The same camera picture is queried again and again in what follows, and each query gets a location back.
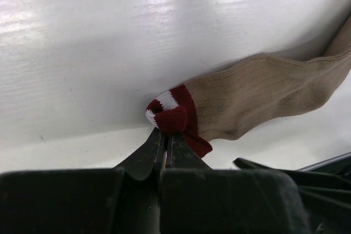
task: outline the black object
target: black object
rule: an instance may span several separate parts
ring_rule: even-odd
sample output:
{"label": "black object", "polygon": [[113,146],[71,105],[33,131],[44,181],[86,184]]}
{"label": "black object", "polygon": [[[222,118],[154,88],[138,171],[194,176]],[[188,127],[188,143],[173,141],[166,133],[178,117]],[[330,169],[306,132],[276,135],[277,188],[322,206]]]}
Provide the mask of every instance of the black object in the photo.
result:
{"label": "black object", "polygon": [[351,233],[350,163],[344,178],[235,164],[212,170],[155,128],[112,169],[2,174],[0,234]]}

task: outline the brown sock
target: brown sock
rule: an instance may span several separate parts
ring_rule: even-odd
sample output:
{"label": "brown sock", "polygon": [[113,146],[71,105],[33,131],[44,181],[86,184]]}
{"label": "brown sock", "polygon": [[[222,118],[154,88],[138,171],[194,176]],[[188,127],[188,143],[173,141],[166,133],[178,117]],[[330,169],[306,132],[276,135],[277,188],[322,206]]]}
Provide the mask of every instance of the brown sock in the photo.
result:
{"label": "brown sock", "polygon": [[292,61],[257,55],[195,78],[155,100],[146,116],[166,134],[184,132],[203,157],[208,141],[235,140],[257,125],[324,105],[351,68],[351,17],[321,57]]}

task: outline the white stripe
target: white stripe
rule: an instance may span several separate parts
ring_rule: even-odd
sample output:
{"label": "white stripe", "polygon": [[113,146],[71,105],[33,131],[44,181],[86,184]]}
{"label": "white stripe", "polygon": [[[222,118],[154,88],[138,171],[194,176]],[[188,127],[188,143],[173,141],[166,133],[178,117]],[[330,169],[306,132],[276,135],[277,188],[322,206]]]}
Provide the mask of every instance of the white stripe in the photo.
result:
{"label": "white stripe", "polygon": [[158,128],[157,123],[155,121],[155,114],[151,110],[146,110],[146,117],[150,121],[150,123],[152,123]]}
{"label": "white stripe", "polygon": [[161,103],[163,110],[172,110],[179,106],[170,91],[167,91],[156,98]]}

